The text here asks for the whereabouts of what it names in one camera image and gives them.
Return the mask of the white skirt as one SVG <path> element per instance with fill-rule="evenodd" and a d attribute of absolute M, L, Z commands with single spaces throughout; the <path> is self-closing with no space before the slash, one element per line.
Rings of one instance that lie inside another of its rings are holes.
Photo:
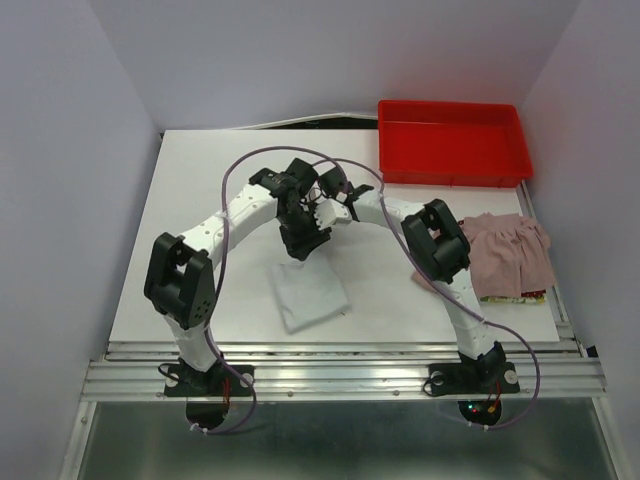
<path fill-rule="evenodd" d="M 269 279 L 289 334 L 307 330 L 351 310 L 346 290 L 322 252 L 313 252 L 304 261 L 272 266 Z"/>

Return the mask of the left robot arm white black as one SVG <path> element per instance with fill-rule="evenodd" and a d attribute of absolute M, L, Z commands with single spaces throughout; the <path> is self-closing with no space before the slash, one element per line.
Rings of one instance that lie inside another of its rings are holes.
<path fill-rule="evenodd" d="M 144 295 L 161 314 L 187 366 L 188 382 L 199 393 L 215 392 L 225 362 L 211 338 L 210 322 L 221 293 L 230 251 L 262 225 L 276 220 L 287 253 L 305 260 L 327 242 L 332 226 L 349 218 L 341 181 L 311 198 L 320 176 L 294 159 L 281 172 L 263 168 L 220 211 L 179 234 L 165 232 L 153 243 Z"/>

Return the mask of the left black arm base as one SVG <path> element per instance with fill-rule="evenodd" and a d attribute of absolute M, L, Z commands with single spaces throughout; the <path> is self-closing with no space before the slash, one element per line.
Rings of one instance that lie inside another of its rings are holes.
<path fill-rule="evenodd" d="M 248 382 L 253 381 L 253 365 L 233 365 L 243 377 L 240 380 L 224 366 L 214 364 L 207 372 L 194 370 L 182 359 L 161 363 L 158 373 L 165 381 L 163 395 L 186 401 L 185 416 L 192 430 L 204 434 L 220 434 L 236 430 L 246 422 L 225 426 L 234 398 L 251 398 Z"/>

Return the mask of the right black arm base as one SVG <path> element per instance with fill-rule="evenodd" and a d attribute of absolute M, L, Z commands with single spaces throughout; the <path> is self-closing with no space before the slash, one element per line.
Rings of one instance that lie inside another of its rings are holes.
<path fill-rule="evenodd" d="M 432 398 L 479 395 L 481 399 L 458 401 L 461 415 L 472 425 L 496 427 L 503 410 L 502 396 L 521 391 L 514 364 L 506 360 L 499 342 L 478 359 L 463 354 L 459 357 L 459 363 L 428 365 L 422 392 Z"/>

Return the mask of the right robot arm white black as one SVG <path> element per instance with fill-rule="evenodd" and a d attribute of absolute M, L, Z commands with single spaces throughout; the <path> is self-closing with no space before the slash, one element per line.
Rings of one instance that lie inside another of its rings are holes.
<path fill-rule="evenodd" d="M 482 317 L 471 281 L 470 243 L 447 204 L 408 202 L 383 188 L 355 187 L 337 167 L 320 176 L 319 186 L 328 198 L 317 210 L 322 226 L 355 221 L 391 231 L 417 273 L 443 299 L 462 362 L 461 381 L 472 390 L 491 384 L 506 355 Z"/>

